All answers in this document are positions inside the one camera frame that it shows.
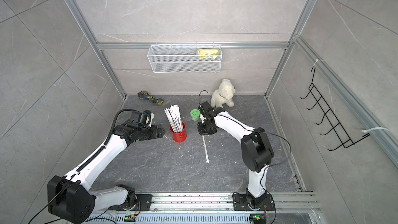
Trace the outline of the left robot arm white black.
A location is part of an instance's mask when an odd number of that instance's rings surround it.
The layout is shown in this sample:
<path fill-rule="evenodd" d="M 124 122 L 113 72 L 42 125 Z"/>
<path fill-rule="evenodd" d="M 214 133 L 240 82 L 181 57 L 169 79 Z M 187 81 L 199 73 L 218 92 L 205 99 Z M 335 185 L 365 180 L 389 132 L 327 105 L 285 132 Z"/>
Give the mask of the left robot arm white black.
<path fill-rule="evenodd" d="M 92 212 L 137 206 L 135 189 L 119 184 L 113 188 L 93 191 L 92 184 L 102 171 L 130 144 L 159 139 L 165 130 L 161 125 L 131 128 L 118 125 L 107 139 L 79 166 L 64 176 L 54 176 L 47 185 L 48 212 L 74 224 L 85 222 Z"/>

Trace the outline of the green lid jar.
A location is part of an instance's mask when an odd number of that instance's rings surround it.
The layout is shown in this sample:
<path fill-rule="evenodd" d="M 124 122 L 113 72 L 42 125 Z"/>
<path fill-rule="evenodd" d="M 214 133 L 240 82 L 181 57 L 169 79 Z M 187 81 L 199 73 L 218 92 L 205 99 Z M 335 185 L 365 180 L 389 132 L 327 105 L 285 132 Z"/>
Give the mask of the green lid jar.
<path fill-rule="evenodd" d="M 198 121 L 200 119 L 200 115 L 201 113 L 198 109 L 193 109 L 190 112 L 190 116 L 193 121 Z"/>

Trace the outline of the white plush dog toy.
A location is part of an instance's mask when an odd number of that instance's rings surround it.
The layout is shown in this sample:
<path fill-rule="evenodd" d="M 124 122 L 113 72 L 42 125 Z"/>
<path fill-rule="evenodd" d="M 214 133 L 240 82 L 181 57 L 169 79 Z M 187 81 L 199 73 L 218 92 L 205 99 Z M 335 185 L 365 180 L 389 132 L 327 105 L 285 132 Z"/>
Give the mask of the white plush dog toy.
<path fill-rule="evenodd" d="M 211 106 L 214 108 L 223 107 L 226 104 L 228 107 L 233 107 L 233 96 L 236 88 L 232 85 L 229 79 L 223 79 L 219 88 L 216 89 L 211 97 Z"/>

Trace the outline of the red cup container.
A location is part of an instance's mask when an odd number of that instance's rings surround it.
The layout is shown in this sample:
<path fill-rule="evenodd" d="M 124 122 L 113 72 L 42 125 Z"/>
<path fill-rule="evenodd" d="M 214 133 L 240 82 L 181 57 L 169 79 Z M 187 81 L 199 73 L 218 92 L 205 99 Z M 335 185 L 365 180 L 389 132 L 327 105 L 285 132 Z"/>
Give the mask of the red cup container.
<path fill-rule="evenodd" d="M 187 139 L 186 126 L 185 126 L 184 122 L 182 122 L 182 127 L 183 127 L 183 131 L 180 133 L 175 133 L 171 125 L 169 127 L 172 137 L 173 137 L 173 141 L 176 143 L 182 143 Z"/>

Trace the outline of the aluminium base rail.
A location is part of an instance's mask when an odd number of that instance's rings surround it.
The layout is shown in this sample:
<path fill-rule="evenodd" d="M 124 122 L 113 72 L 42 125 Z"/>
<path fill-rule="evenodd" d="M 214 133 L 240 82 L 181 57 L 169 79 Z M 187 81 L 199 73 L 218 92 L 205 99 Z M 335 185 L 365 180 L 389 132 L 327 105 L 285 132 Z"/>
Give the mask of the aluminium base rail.
<path fill-rule="evenodd" d="M 243 194 L 231 192 L 140 192 L 136 194 L 143 213 L 263 213 L 249 208 Z M 275 192 L 267 198 L 267 213 L 320 213 L 311 192 Z"/>

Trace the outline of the bundle of white straws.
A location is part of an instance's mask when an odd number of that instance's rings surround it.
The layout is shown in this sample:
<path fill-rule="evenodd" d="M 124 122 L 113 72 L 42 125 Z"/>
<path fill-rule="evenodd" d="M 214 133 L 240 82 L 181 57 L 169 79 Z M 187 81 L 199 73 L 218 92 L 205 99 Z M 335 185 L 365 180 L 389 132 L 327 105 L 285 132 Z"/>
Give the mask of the bundle of white straws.
<path fill-rule="evenodd" d="M 181 133 L 184 128 L 181 121 L 180 108 L 178 105 L 171 105 L 164 109 L 174 133 Z"/>

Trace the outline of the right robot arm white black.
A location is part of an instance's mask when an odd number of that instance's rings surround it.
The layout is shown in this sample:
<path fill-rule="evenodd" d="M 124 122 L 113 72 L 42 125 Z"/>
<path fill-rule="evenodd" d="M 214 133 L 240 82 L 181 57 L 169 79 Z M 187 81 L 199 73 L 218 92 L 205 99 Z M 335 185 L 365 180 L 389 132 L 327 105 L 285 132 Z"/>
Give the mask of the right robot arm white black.
<path fill-rule="evenodd" d="M 266 189 L 267 170 L 274 157 L 273 148 L 263 128 L 253 128 L 232 117 L 221 107 L 214 108 L 208 102 L 199 105 L 200 135 L 213 135 L 223 129 L 239 141 L 241 156 L 249 170 L 246 202 L 251 209 L 266 207 L 275 209 L 272 195 Z"/>

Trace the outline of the yellow sponge in basket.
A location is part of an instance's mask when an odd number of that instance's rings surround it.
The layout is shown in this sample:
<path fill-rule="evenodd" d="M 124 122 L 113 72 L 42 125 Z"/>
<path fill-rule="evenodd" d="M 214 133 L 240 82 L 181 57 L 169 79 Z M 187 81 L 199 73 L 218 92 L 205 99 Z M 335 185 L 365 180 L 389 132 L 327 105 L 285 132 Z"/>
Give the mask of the yellow sponge in basket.
<path fill-rule="evenodd" d="M 217 59 L 220 55 L 220 49 L 204 48 L 197 50 L 197 56 L 199 59 Z"/>

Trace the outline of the camouflage cloth piece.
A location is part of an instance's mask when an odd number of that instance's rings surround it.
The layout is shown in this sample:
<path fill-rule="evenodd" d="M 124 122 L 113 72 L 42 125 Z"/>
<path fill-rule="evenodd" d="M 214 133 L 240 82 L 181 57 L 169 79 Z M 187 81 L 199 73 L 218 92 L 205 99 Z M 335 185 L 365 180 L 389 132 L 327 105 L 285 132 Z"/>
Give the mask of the camouflage cloth piece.
<path fill-rule="evenodd" d="M 164 102 L 162 98 L 150 95 L 147 91 L 141 91 L 137 95 L 140 100 L 147 100 L 157 105 L 162 105 Z"/>

